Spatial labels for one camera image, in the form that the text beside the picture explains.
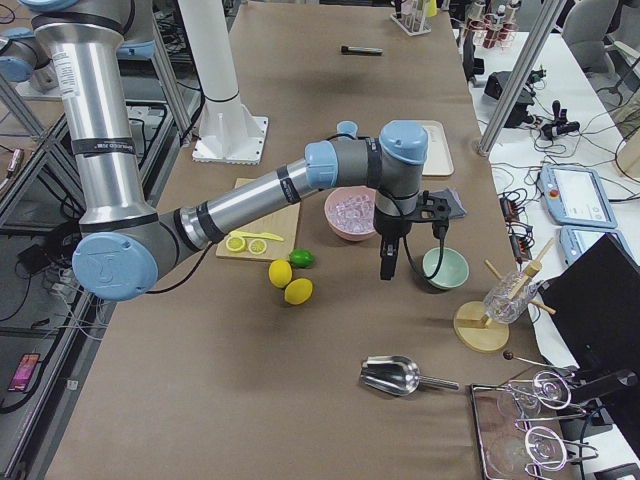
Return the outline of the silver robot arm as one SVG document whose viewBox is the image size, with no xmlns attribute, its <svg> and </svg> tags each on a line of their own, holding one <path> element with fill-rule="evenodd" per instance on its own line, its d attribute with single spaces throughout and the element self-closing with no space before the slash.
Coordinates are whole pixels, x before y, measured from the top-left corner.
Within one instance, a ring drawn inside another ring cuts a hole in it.
<svg viewBox="0 0 640 480">
<path fill-rule="evenodd" d="M 398 249 L 416 223 L 444 239 L 450 208 L 421 187 L 429 137 L 412 120 L 394 120 L 377 137 L 339 134 L 303 157 L 220 197 L 160 213 L 132 136 L 118 54 L 154 53 L 148 1 L 31 1 L 36 40 L 50 53 L 84 195 L 81 240 L 71 263 L 79 284 L 107 301 L 153 294 L 158 281 L 203 255 L 234 229 L 316 192 L 366 186 L 376 192 L 380 276 L 391 279 Z"/>
<path fill-rule="evenodd" d="M 1 32 L 1 75 L 12 83 L 28 82 L 40 93 L 58 86 L 49 53 L 38 42 L 34 32 L 25 27 Z"/>
</svg>

